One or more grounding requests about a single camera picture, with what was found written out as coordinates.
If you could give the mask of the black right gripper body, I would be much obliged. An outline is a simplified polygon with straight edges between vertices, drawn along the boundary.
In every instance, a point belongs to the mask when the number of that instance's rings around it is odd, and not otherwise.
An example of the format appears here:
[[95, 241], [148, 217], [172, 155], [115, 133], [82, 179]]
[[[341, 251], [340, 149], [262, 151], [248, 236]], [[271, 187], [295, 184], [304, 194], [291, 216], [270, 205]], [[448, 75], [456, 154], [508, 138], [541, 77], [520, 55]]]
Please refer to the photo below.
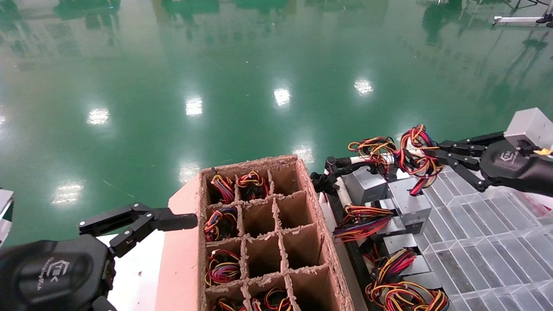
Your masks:
[[507, 140], [490, 144], [480, 156], [480, 173], [492, 186], [553, 195], [553, 162], [540, 155], [525, 157]]

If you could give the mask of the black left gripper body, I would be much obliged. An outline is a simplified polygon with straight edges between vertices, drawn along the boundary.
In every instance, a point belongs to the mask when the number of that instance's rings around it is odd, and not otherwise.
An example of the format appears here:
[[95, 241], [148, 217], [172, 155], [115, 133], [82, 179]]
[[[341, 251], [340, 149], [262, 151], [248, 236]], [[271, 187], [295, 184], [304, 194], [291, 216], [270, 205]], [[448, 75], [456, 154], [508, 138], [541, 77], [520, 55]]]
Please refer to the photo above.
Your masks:
[[1, 248], [3, 311], [91, 311], [116, 275], [109, 248], [91, 235]]

